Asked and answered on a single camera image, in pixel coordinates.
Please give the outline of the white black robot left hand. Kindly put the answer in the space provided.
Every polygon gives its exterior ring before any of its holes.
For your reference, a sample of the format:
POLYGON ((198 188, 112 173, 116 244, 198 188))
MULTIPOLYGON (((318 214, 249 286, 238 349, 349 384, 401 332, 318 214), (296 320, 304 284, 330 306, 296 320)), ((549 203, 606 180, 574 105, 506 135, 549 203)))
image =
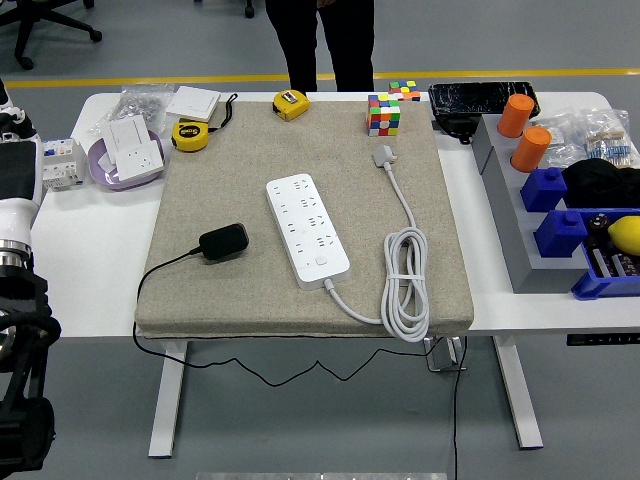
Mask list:
POLYGON ((1 246, 28 251, 44 195, 44 150, 26 112, 1 83, 1 246))

